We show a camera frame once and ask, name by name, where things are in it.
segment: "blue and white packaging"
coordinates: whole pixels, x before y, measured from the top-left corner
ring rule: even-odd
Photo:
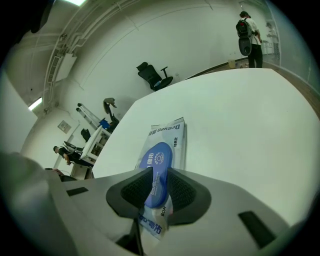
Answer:
[[[140,224],[157,239],[168,229],[168,216],[173,213],[167,193],[168,167],[183,169],[185,165],[186,129],[183,117],[165,124],[153,125],[144,143],[137,168],[153,168],[152,190],[139,214]]]

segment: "chair seat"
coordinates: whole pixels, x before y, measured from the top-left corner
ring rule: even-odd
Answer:
[[[173,79],[174,79],[173,76],[166,77],[165,79],[163,79],[161,81],[161,83],[158,86],[154,87],[155,91],[158,91],[158,90],[160,90],[162,88],[167,87],[172,82]]]

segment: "chair armrest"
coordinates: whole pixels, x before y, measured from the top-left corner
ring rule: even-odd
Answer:
[[[164,72],[165,77],[166,77],[166,78],[168,78],[168,76],[167,76],[167,72],[166,72],[166,68],[167,68],[167,66],[166,66],[166,67],[164,67],[163,69],[161,69],[161,71],[163,71],[163,72]]]

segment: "fluorescent light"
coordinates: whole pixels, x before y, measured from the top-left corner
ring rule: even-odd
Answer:
[[[39,98],[34,102],[30,107],[29,110],[33,110],[36,106],[38,106],[42,102],[42,98]]]
[[[70,2],[70,3],[72,3],[72,4],[75,4],[75,5],[77,5],[77,6],[80,6],[80,5],[82,5],[82,3],[83,3],[84,1],[86,1],[86,0],[65,0],[65,1]]]

